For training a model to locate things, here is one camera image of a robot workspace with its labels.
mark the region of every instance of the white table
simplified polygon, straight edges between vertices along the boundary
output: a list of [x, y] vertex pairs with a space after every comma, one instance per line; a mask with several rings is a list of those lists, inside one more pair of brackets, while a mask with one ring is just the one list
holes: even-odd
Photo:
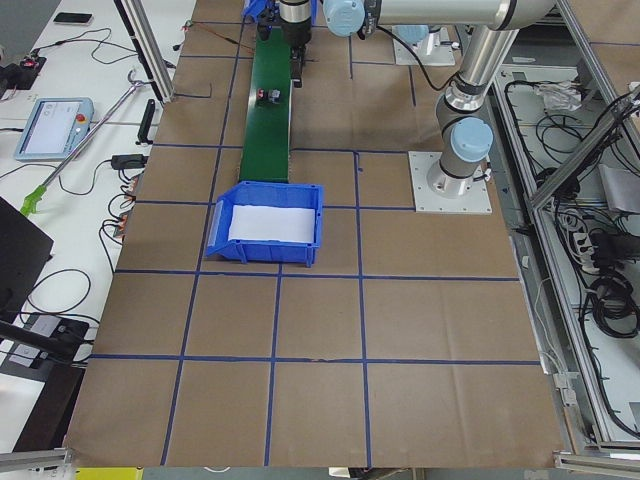
[[[180, 52], [173, 51], [172, 46], [181, 43], [184, 39], [181, 27], [189, 19], [195, 0], [145, 0], [143, 3], [163, 58], [175, 65]], [[60, 11], [92, 13], [94, 19], [87, 27], [56, 25], [50, 20], [34, 47], [50, 45], [90, 30], [111, 28], [110, 42], [133, 48], [112, 1], [63, 0], [54, 16]], [[83, 38], [103, 39], [106, 33], [92, 33]], [[136, 57], [127, 58], [113, 65], [103, 65], [93, 60], [91, 52], [97, 45], [95, 42], [78, 42], [43, 49], [40, 55], [47, 58], [47, 63], [33, 88], [18, 91], [12, 100], [0, 103], [0, 118], [26, 120], [38, 98], [89, 97], [94, 103], [94, 120], [100, 120], [129, 87], [127, 74], [130, 70], [135, 69], [136, 78], [141, 80], [146, 80], [146, 76]], [[96, 56], [102, 60], [111, 61], [128, 53], [125, 50], [104, 45], [98, 50]], [[169, 70], [172, 77], [174, 72], [173, 69]], [[132, 102], [111, 118], [110, 123], [140, 124], [147, 100], [150, 98], [155, 98], [151, 87], [143, 87]], [[160, 120], [161, 111], [161, 108], [156, 110], [155, 124]]]
[[[195, 0], [144, 0], [147, 15], [157, 36], [162, 54], [166, 60], [176, 63], [179, 52], [172, 45], [181, 43], [183, 33], [180, 27], [189, 18]], [[35, 46], [79, 35], [83, 31], [110, 27], [113, 30], [110, 41], [130, 47], [122, 22], [111, 1], [106, 0], [62, 0], [56, 11], [90, 12], [94, 20], [88, 27], [60, 26], [50, 22]], [[92, 35], [89, 38], [102, 38]], [[35, 100], [43, 97], [80, 97], [93, 100], [94, 121], [125, 92], [129, 84], [127, 73], [137, 69], [137, 78], [145, 79], [144, 71], [137, 58], [132, 57], [111, 66], [101, 65], [90, 57], [96, 43], [70, 43], [42, 52], [47, 57], [40, 78], [34, 88], [18, 92], [15, 98], [0, 103], [0, 128], [22, 128], [29, 117]], [[103, 47], [100, 58], [116, 58], [126, 52]], [[91, 185], [95, 167], [111, 158], [113, 154], [149, 154], [150, 147], [135, 145], [138, 125], [149, 98], [155, 98], [150, 87], [140, 89], [111, 121], [97, 133], [85, 151], [74, 160], [62, 174], [65, 187], [73, 191], [86, 191]], [[154, 123], [160, 119], [162, 109], [156, 111]], [[13, 159], [13, 152], [20, 138], [19, 133], [0, 133], [0, 175], [23, 163]], [[24, 168], [0, 180], [0, 196], [14, 207], [20, 208], [28, 193], [52, 171], [44, 167]], [[73, 196], [63, 192], [58, 183], [51, 185], [38, 204], [38, 213], [29, 219], [54, 240], [53, 258], [45, 266], [45, 275], [65, 269], [78, 268], [91, 278], [92, 286], [87, 299], [72, 313], [100, 318], [111, 284], [111, 271], [105, 252], [98, 240], [98, 229], [108, 217], [107, 203], [120, 193], [121, 181], [117, 172], [107, 165], [100, 167], [96, 186], [87, 196]], [[117, 211], [120, 202], [114, 202]], [[119, 247], [106, 241], [107, 248], [115, 262]], [[50, 310], [64, 309], [75, 303], [86, 290], [86, 280], [79, 274], [68, 273], [47, 282], [34, 292], [33, 300], [38, 307]], [[87, 338], [95, 336], [95, 328]], [[3, 342], [1, 350], [8, 350], [10, 343]], [[76, 358], [86, 355], [82, 347]], [[0, 374], [0, 453], [10, 452], [31, 413], [42, 383]], [[5, 478], [21, 478], [22, 473], [3, 474]]]

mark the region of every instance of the brown cardboard surface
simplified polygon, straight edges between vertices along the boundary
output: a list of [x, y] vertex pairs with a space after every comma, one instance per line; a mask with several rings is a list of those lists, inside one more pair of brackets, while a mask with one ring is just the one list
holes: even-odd
[[367, 353], [535, 361], [538, 350], [522, 295], [517, 282], [366, 280]]
[[187, 354], [270, 356], [275, 301], [275, 278], [200, 277]]
[[185, 362], [167, 465], [261, 465], [269, 366]]
[[366, 464], [362, 366], [281, 364], [276, 390], [270, 465]]
[[216, 148], [154, 147], [138, 200], [208, 202], [217, 155]]
[[516, 278], [511, 244], [491, 190], [492, 215], [363, 211], [364, 273]]
[[[241, 8], [199, 0], [193, 16]], [[172, 146], [152, 150], [153, 203], [136, 205], [118, 265], [144, 273], [115, 276], [69, 446], [94, 466], [549, 466], [558, 428], [499, 193], [490, 216], [413, 212], [404, 152], [442, 148], [438, 95], [388, 65], [384, 35], [313, 37], [290, 170], [326, 188], [316, 263], [200, 258], [211, 189], [237, 182], [252, 60], [191, 29], [178, 92], [211, 83], [212, 98], [166, 107], [156, 143]]]
[[177, 97], [164, 107], [155, 143], [219, 145], [226, 102]]
[[89, 362], [66, 445], [76, 466], [158, 465], [178, 362]]
[[325, 205], [355, 206], [353, 154], [293, 151], [289, 169], [291, 183], [322, 185]]
[[204, 206], [136, 205], [118, 268], [195, 270], [206, 212]]
[[562, 448], [537, 366], [371, 365], [369, 393], [375, 465], [551, 467]]
[[225, 55], [235, 57], [237, 47], [206, 29], [210, 29], [235, 41], [240, 40], [242, 26], [239, 24], [206, 24], [204, 26], [195, 25], [189, 29], [185, 35], [182, 55], [190, 56], [213, 56]]
[[180, 354], [192, 287], [191, 275], [116, 274], [93, 352]]
[[229, 114], [224, 132], [223, 145], [242, 146], [244, 143], [244, 127], [247, 123], [247, 98], [232, 97], [229, 100]]
[[234, 63], [234, 58], [181, 58], [173, 79], [176, 94], [226, 100]]
[[313, 268], [285, 264], [283, 271], [300, 275], [356, 275], [358, 273], [358, 233], [353, 210], [325, 209], [322, 247]]
[[197, 22], [242, 21], [243, 0], [199, 0], [191, 15]]
[[278, 321], [280, 357], [360, 358], [358, 281], [285, 278]]
[[569, 0], [590, 42], [640, 44], [636, 0]]
[[406, 154], [362, 154], [358, 166], [361, 205], [413, 207]]

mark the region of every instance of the cable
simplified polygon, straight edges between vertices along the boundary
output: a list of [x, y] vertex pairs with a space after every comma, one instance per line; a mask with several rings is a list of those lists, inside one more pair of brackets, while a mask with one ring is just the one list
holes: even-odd
[[71, 190], [67, 190], [64, 185], [62, 185], [62, 177], [58, 177], [58, 183], [60, 184], [60, 188], [62, 189], [63, 192], [67, 192], [71, 195], [77, 195], [77, 196], [84, 196], [84, 195], [89, 195], [91, 192], [93, 192], [93, 189], [96, 186], [96, 177], [98, 175], [98, 169], [102, 166], [105, 165], [107, 163], [111, 163], [111, 160], [104, 160], [102, 162], [100, 162], [98, 165], [96, 165], [96, 168], [93, 170], [93, 180], [91, 181], [91, 186], [89, 187], [89, 190], [87, 190], [86, 192], [73, 192]]
[[538, 323], [540, 323], [540, 326], [542, 327], [542, 331], [544, 332], [544, 338], [547, 341], [547, 345], [549, 346], [549, 350], [553, 353], [553, 357], [551, 355], [549, 355], [547, 352], [543, 352], [541, 351], [540, 353], [545, 354], [555, 365], [556, 370], [558, 371], [558, 373], [562, 373], [562, 372], [566, 372], [568, 370], [566, 364], [564, 363], [564, 360], [562, 358], [562, 356], [560, 354], [558, 354], [558, 351], [555, 349], [555, 346], [553, 345], [553, 343], [551, 342], [551, 338], [549, 336], [549, 331], [547, 330], [547, 326], [545, 325], [544, 321], [542, 320], [542, 316], [540, 315], [540, 312], [538, 311], [538, 305], [540, 302], [540, 296], [542, 294], [542, 286], [544, 285], [545, 282], [548, 282], [551, 280], [551, 277], [547, 277], [543, 280], [540, 281], [540, 283], [538, 284], [538, 293], [536, 294], [536, 299], [533, 302], [533, 312], [536, 315], [536, 319], [538, 320]]
[[[95, 39], [95, 38], [83, 38], [85, 35], [90, 34], [90, 33], [101, 33], [101, 32], [107, 32], [107, 34], [105, 35], [104, 38], [102, 39]], [[45, 50], [47, 48], [52, 48], [52, 47], [59, 47], [61, 45], [64, 45], [66, 43], [77, 43], [77, 42], [96, 42], [98, 45], [96, 46], [96, 48], [94, 48], [91, 51], [91, 58], [94, 59], [96, 62], [101, 63], [102, 65], [113, 65], [114, 63], [120, 62], [122, 60], [126, 60], [127, 58], [132, 58], [132, 57], [137, 57], [138, 53], [136, 52], [136, 50], [129, 48], [129, 47], [125, 47], [124, 45], [120, 45], [118, 43], [114, 43], [114, 42], [109, 42], [109, 38], [111, 38], [111, 34], [112, 34], [112, 30], [109, 27], [105, 27], [105, 28], [99, 28], [97, 30], [87, 30], [86, 32], [81, 33], [80, 35], [77, 35], [75, 37], [70, 37], [70, 38], [66, 38], [64, 40], [58, 40], [57, 42], [51, 43], [49, 45], [44, 45], [42, 47], [36, 47], [31, 51], [31, 56], [37, 57], [40, 54], [41, 50]], [[115, 47], [115, 48], [120, 48], [126, 52], [131, 52], [128, 55], [124, 55], [122, 57], [116, 58], [114, 60], [101, 60], [99, 59], [96, 54], [98, 53], [98, 50], [100, 50], [100, 48], [102, 48], [104, 45], [108, 45], [110, 47]], [[165, 66], [167, 68], [176, 68], [175, 65], [173, 65], [171, 62], [168, 62], [167, 60], [164, 60]]]
[[204, 23], [202, 22], [195, 22], [193, 20], [187, 20], [185, 22], [185, 24], [183, 25], [182, 29], [186, 32], [189, 30], [189, 28], [191, 27], [198, 27], [201, 28], [202, 30], [209, 32], [213, 35], [215, 35], [218, 38], [221, 38], [222, 40], [224, 40], [225, 42], [229, 42], [232, 45], [236, 45], [240, 48], [243, 48], [245, 51], [247, 51], [248, 53], [250, 53], [251, 55], [255, 54], [255, 50], [247, 45], [244, 45], [243, 43], [240, 43], [237, 40], [234, 40], [233, 38], [229, 38], [225, 35], [222, 35], [218, 32], [216, 32], [213, 28], [206, 26]]
[[416, 52], [413, 51], [413, 48], [411, 48], [410, 45], [408, 45], [404, 40], [402, 40], [400, 37], [398, 37], [395, 33], [393, 33], [391, 30], [387, 30], [384, 27], [381, 27], [380, 25], [378, 25], [377, 27], [378, 30], [380, 30], [381, 32], [389, 35], [391, 38], [393, 38], [396, 42], [398, 42], [400, 45], [402, 45], [412, 56], [413, 58], [416, 60], [416, 62], [418, 62], [418, 66], [420, 67], [420, 70], [422, 70], [422, 74], [424, 75], [424, 78], [427, 79], [427, 83], [429, 84], [429, 86], [435, 90], [436, 92], [441, 92], [442, 90], [444, 90], [445, 88], [447, 88], [449, 86], [449, 84], [453, 81], [453, 79], [455, 77], [458, 76], [458, 74], [460, 73], [455, 72], [453, 75], [451, 75], [446, 82], [444, 82], [444, 84], [440, 87], [436, 86], [432, 81], [431, 81], [431, 77], [429, 77], [429, 73], [427, 72], [427, 69], [425, 68], [424, 64], [422, 63], [422, 60], [420, 60], [420, 57], [418, 56], [418, 54]]
[[[75, 273], [79, 273], [81, 274], [85, 280], [87, 281], [87, 290], [86, 292], [82, 295], [82, 297], [80, 298], [80, 300], [78, 300], [75, 304], [73, 304], [72, 306], [65, 308], [63, 310], [57, 310], [57, 311], [50, 311], [41, 307], [38, 307], [32, 300], [32, 295], [35, 293], [35, 291], [42, 286], [42, 284], [44, 282], [46, 282], [47, 280], [50, 280], [51, 278], [63, 274], [63, 273], [69, 273], [69, 272], [75, 272]], [[65, 314], [71, 310], [73, 310], [74, 308], [79, 307], [82, 302], [84, 302], [87, 297], [89, 296], [89, 293], [91, 292], [91, 287], [92, 287], [92, 283], [91, 283], [91, 277], [89, 277], [89, 275], [84, 272], [83, 270], [80, 270], [78, 268], [64, 268], [62, 270], [58, 270], [57, 272], [53, 272], [50, 273], [49, 275], [45, 276], [44, 278], [38, 280], [38, 282], [33, 286], [33, 289], [31, 290], [31, 293], [29, 294], [29, 297], [27, 298], [27, 303], [29, 305], [31, 305], [33, 308], [35, 308], [36, 310], [39, 310], [42, 313], [47, 313], [49, 315], [62, 315]]]
[[2, 180], [3, 178], [8, 177], [9, 175], [16, 173], [18, 170], [22, 170], [23, 168], [27, 168], [27, 167], [48, 167], [48, 168], [53, 168], [55, 169], [55, 165], [49, 165], [46, 163], [27, 163], [25, 165], [20, 165], [19, 167], [14, 168], [13, 170], [9, 170], [6, 173], [3, 173], [2, 175], [0, 175], [0, 180]]
[[613, 406], [611, 405], [611, 401], [609, 400], [607, 389], [604, 386], [604, 378], [602, 376], [602, 366], [600, 365], [600, 361], [598, 360], [598, 357], [596, 357], [595, 355], [595, 352], [594, 352], [595, 349], [591, 345], [591, 340], [589, 339], [589, 335], [587, 333], [587, 328], [586, 328], [587, 302], [588, 300], [585, 299], [585, 303], [582, 304], [580, 307], [578, 321], [580, 323], [580, 330], [582, 331], [582, 338], [584, 340], [585, 347], [587, 348], [587, 352], [589, 353], [589, 359], [591, 360], [591, 365], [596, 374], [596, 380], [598, 383], [598, 390], [600, 391], [600, 396], [602, 397], [607, 413], [609, 414], [609, 417], [611, 418], [613, 423], [616, 426], [618, 426], [618, 428], [620, 428], [622, 431], [628, 433], [632, 437], [640, 439], [640, 432], [629, 427], [627, 424], [625, 424], [622, 421], [622, 419], [618, 416], [618, 413], [613, 409]]

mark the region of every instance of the electrical wiring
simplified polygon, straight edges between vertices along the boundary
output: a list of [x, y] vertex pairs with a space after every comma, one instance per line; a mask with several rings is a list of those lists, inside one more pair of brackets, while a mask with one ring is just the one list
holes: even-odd
[[[96, 39], [96, 38], [84, 38], [85, 35], [91, 34], [91, 33], [102, 33], [102, 32], [106, 32], [106, 35], [104, 36], [104, 38], [101, 39]], [[46, 50], [48, 48], [52, 48], [52, 47], [59, 47], [61, 45], [65, 45], [67, 43], [78, 43], [78, 42], [95, 42], [98, 45], [91, 51], [91, 58], [93, 60], [95, 60], [98, 63], [101, 63], [102, 65], [113, 65], [114, 63], [118, 63], [121, 62], [122, 60], [126, 60], [127, 58], [132, 58], [132, 57], [137, 57], [138, 53], [136, 52], [135, 49], [133, 48], [129, 48], [129, 47], [125, 47], [124, 45], [120, 45], [118, 43], [114, 43], [114, 42], [110, 42], [108, 41], [111, 38], [111, 34], [113, 33], [113, 31], [111, 30], [111, 28], [109, 27], [105, 27], [105, 28], [99, 28], [96, 30], [87, 30], [83, 33], [81, 33], [80, 35], [77, 35], [75, 37], [70, 37], [70, 38], [66, 38], [64, 40], [58, 40], [56, 42], [53, 42], [49, 45], [44, 45], [41, 47], [36, 47], [31, 51], [31, 56], [32, 57], [38, 57], [38, 55], [40, 54], [40, 51], [42, 50]], [[124, 55], [122, 57], [118, 57], [115, 58], [113, 60], [101, 60], [100, 58], [98, 58], [96, 56], [96, 54], [98, 53], [98, 50], [100, 50], [103, 46], [110, 46], [110, 47], [114, 47], [114, 48], [119, 48], [121, 50], [124, 50], [125, 52], [130, 52], [127, 55]], [[176, 68], [175, 65], [173, 65], [171, 62], [168, 62], [166, 60], [164, 60], [165, 66], [167, 68]]]
[[580, 307], [580, 312], [578, 314], [578, 322], [580, 323], [580, 330], [582, 332], [582, 338], [584, 340], [585, 343], [585, 347], [587, 349], [587, 352], [589, 354], [589, 359], [591, 360], [591, 365], [593, 367], [593, 370], [595, 372], [596, 375], [596, 380], [598, 383], [598, 390], [600, 392], [600, 396], [602, 397], [602, 400], [605, 404], [605, 408], [607, 410], [607, 413], [609, 414], [609, 417], [611, 418], [611, 420], [613, 421], [613, 423], [618, 426], [618, 428], [620, 428], [622, 431], [628, 433], [629, 435], [631, 435], [632, 437], [638, 438], [640, 439], [640, 432], [638, 432], [637, 430], [629, 427], [627, 424], [624, 423], [624, 421], [622, 421], [622, 419], [619, 417], [618, 412], [613, 408], [613, 406], [611, 405], [611, 401], [609, 399], [609, 394], [607, 393], [607, 389], [604, 385], [604, 377], [602, 375], [602, 365], [600, 364], [600, 361], [598, 360], [598, 357], [595, 354], [595, 348], [593, 347], [593, 345], [591, 344], [591, 340], [589, 338], [589, 334], [587, 332], [587, 328], [586, 328], [586, 322], [588, 321], [586, 318], [586, 315], [588, 313], [588, 300], [585, 300], [585, 302], [581, 305]]
[[385, 33], [386, 35], [390, 36], [391, 38], [393, 38], [396, 42], [398, 42], [400, 45], [402, 45], [407, 50], [407, 52], [409, 52], [411, 54], [411, 56], [413, 56], [413, 58], [416, 60], [416, 62], [418, 62], [418, 66], [420, 67], [420, 70], [422, 71], [422, 74], [424, 75], [424, 78], [427, 80], [427, 83], [436, 92], [441, 92], [442, 90], [447, 88], [451, 84], [453, 79], [458, 76], [459, 72], [455, 72], [453, 75], [451, 75], [447, 79], [446, 82], [444, 82], [443, 85], [441, 85], [441, 86], [435, 85], [433, 83], [433, 81], [431, 80], [431, 77], [429, 76], [429, 72], [427, 72], [427, 69], [425, 68], [424, 64], [422, 63], [422, 60], [420, 60], [420, 57], [418, 56], [418, 54], [413, 51], [413, 48], [411, 48], [411, 46], [408, 45], [407, 42], [402, 40], [395, 33], [393, 33], [391, 30], [386, 29], [385, 27], [381, 27], [380, 25], [378, 25], [376, 28], [378, 30], [380, 30], [381, 32]]
[[102, 225], [98, 229], [98, 239], [100, 240], [100, 245], [102, 246], [102, 250], [104, 251], [105, 255], [107, 256], [107, 260], [109, 262], [109, 267], [111, 268], [111, 273], [113, 274], [113, 273], [115, 273], [116, 269], [115, 269], [115, 266], [113, 264], [113, 260], [111, 259], [111, 254], [109, 253], [109, 249], [107, 248], [107, 244], [104, 241], [103, 235], [106, 236], [106, 238], [108, 238], [110, 241], [112, 241], [116, 245], [122, 246], [122, 242], [119, 242], [118, 240], [113, 238], [113, 236], [107, 231], [107, 227], [117, 228], [118, 224], [115, 223], [113, 220], [104, 220], [102, 222]]
[[[556, 119], [561, 119], [562, 123], [557, 122]], [[553, 145], [550, 145], [546, 139], [546, 135], [549, 132], [561, 131], [566, 135], [569, 135], [577, 139], [578, 142], [581, 142], [584, 139], [584, 137], [576, 127], [567, 125], [567, 119], [574, 120], [576, 123], [579, 122], [577, 118], [571, 115], [553, 114], [553, 115], [545, 115], [536, 124], [536, 138], [542, 145], [542, 148], [544, 149], [545, 153], [549, 156], [549, 158], [551, 158], [557, 164], [562, 164], [562, 161], [555, 156], [556, 153], [570, 154], [570, 153], [573, 153], [575, 148], [571, 150], [563, 150], [563, 149], [554, 147]]]
[[9, 175], [16, 173], [19, 170], [22, 170], [23, 168], [29, 168], [29, 167], [47, 167], [47, 168], [53, 168], [53, 169], [56, 168], [55, 165], [49, 165], [47, 163], [27, 163], [25, 165], [20, 165], [19, 167], [16, 167], [13, 170], [9, 170], [6, 173], [3, 173], [2, 175], [0, 175], [0, 180], [8, 177]]
[[250, 53], [251, 55], [253, 55], [255, 53], [255, 50], [237, 40], [234, 40], [233, 38], [227, 37], [226, 35], [222, 35], [221, 33], [218, 33], [217, 31], [215, 31], [213, 28], [208, 27], [206, 24], [204, 24], [203, 22], [195, 22], [193, 20], [187, 20], [184, 25], [182, 26], [182, 30], [184, 32], [187, 32], [189, 30], [189, 28], [192, 27], [197, 27], [199, 29], [202, 29], [206, 32], [211, 33], [212, 35], [215, 35], [216, 37], [224, 40], [225, 42], [229, 42], [232, 45], [236, 45], [240, 48], [242, 48], [243, 50], [245, 50], [247, 53]]
[[63, 192], [69, 193], [71, 195], [77, 195], [77, 196], [89, 195], [91, 192], [93, 192], [93, 189], [96, 186], [96, 179], [97, 179], [97, 175], [98, 175], [98, 170], [100, 169], [100, 167], [102, 165], [105, 165], [107, 163], [111, 163], [111, 160], [104, 160], [104, 161], [100, 162], [98, 165], [96, 165], [96, 168], [94, 168], [94, 170], [93, 170], [93, 179], [91, 180], [91, 186], [89, 187], [89, 190], [87, 190], [86, 192], [74, 192], [74, 191], [68, 190], [62, 184], [62, 177], [61, 176], [58, 177], [58, 183], [60, 184], [60, 188], [62, 189]]
[[[556, 200], [556, 206], [554, 209], [554, 212], [555, 212], [554, 225], [556, 226], [556, 229], [561, 228], [560, 220], [559, 220], [559, 214], [560, 214], [559, 209], [560, 209], [560, 201]], [[580, 207], [580, 206], [574, 206], [574, 209], [578, 209], [578, 210], [584, 209], [586, 211], [598, 212], [599, 214], [605, 216], [603, 218], [611, 219], [612, 220], [611, 224], [613, 226], [616, 225], [616, 220], [618, 220], [618, 219], [611, 218], [606, 212], [602, 212], [601, 209], [593, 209], [591, 207]], [[560, 239], [560, 243], [562, 244], [563, 248], [565, 248], [566, 250], [563, 236], [561, 235], [560, 232], [558, 232], [558, 238]], [[596, 323], [596, 326], [604, 334], [607, 334], [609, 336], [616, 336], [616, 338], [632, 338], [632, 336], [637, 335], [639, 322], [640, 322], [640, 313], [639, 313], [638, 307], [637, 305], [635, 305], [635, 302], [631, 297], [631, 291], [627, 287], [625, 287], [626, 279], [618, 272], [605, 272], [602, 275], [600, 275], [598, 279], [596, 279], [594, 282], [592, 282], [591, 284], [588, 284], [582, 275], [583, 273], [582, 270], [577, 268], [573, 261], [571, 262], [571, 265], [573, 267], [574, 276], [578, 282], [578, 295], [579, 295], [579, 302], [578, 302], [579, 307], [578, 307], [578, 314], [577, 314], [578, 322], [580, 324], [583, 341], [589, 355], [590, 363], [596, 377], [600, 396], [605, 405], [607, 413], [611, 418], [611, 420], [613, 421], [613, 423], [616, 426], [618, 426], [621, 430], [628, 433], [629, 435], [635, 438], [640, 438], [640, 432], [638, 432], [634, 428], [631, 428], [630, 426], [625, 424], [624, 421], [618, 415], [618, 412], [613, 408], [611, 404], [611, 401], [609, 399], [609, 395], [607, 392], [607, 388], [604, 383], [605, 377], [602, 375], [602, 365], [600, 364], [600, 361], [595, 355], [596, 349], [593, 347], [591, 343], [591, 339], [589, 338], [587, 328], [586, 328], [586, 322], [589, 321], [587, 319], [587, 315], [591, 313], [594, 317], [593, 319], [594, 319], [594, 322]], [[604, 283], [602, 279], [613, 278], [613, 277], [618, 279], [620, 288], [617, 288], [616, 291], [613, 292], [613, 294], [611, 294], [610, 292], [603, 290], [603, 288], [611, 289], [611, 284]], [[618, 330], [613, 329], [609, 325], [607, 318], [613, 317], [612, 319], [614, 320], [621, 319], [621, 318], [624, 318], [623, 315], [627, 316], [626, 314], [631, 314], [635, 316], [636, 325], [633, 331], [619, 332]]]
[[[46, 308], [38, 307], [32, 298], [36, 290], [40, 288], [45, 282], [50, 281], [52, 278], [64, 273], [79, 273], [87, 281], [87, 289], [83, 293], [82, 297], [80, 297], [80, 300], [78, 300], [76, 303], [74, 303], [70, 307], [64, 308], [62, 310], [53, 311], [53, 310], [47, 310]], [[33, 289], [31, 290], [29, 297], [27, 298], [27, 303], [40, 312], [47, 313], [50, 315], [62, 315], [79, 307], [89, 297], [89, 294], [91, 293], [91, 287], [92, 287], [91, 277], [85, 271], [80, 270], [78, 268], [64, 268], [62, 270], [58, 270], [53, 273], [50, 273], [47, 276], [43, 277], [42, 279], [38, 280], [38, 282], [33, 286]]]
[[553, 353], [553, 356], [549, 355], [547, 352], [544, 352], [544, 351], [541, 351], [540, 353], [546, 355], [547, 358], [549, 358], [552, 361], [552, 363], [556, 367], [556, 370], [558, 371], [558, 373], [562, 373], [562, 372], [568, 371], [567, 365], [564, 363], [564, 359], [562, 358], [562, 355], [560, 355], [558, 353], [558, 351], [556, 350], [554, 344], [551, 342], [551, 338], [549, 336], [549, 331], [547, 330], [547, 326], [545, 325], [544, 321], [542, 320], [542, 316], [540, 315], [540, 312], [538, 310], [538, 305], [540, 304], [540, 298], [541, 298], [541, 294], [542, 294], [542, 286], [544, 285], [545, 282], [548, 282], [550, 280], [551, 280], [551, 278], [547, 277], [547, 278], [541, 280], [540, 283], [538, 284], [538, 293], [536, 294], [536, 299], [533, 302], [533, 311], [534, 311], [534, 313], [536, 315], [536, 319], [538, 320], [538, 323], [542, 327], [542, 331], [544, 333], [544, 339], [547, 342], [549, 350], [551, 351], [551, 353]]

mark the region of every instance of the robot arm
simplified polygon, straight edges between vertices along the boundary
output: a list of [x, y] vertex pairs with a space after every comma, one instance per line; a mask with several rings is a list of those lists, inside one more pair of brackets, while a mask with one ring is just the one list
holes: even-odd
[[327, 26], [338, 36], [366, 38], [378, 24], [477, 25], [462, 65], [436, 115], [445, 149], [428, 175], [438, 195], [457, 198], [473, 182], [476, 166], [493, 143], [488, 125], [474, 114], [502, 65], [518, 29], [544, 17], [555, 0], [324, 0]]

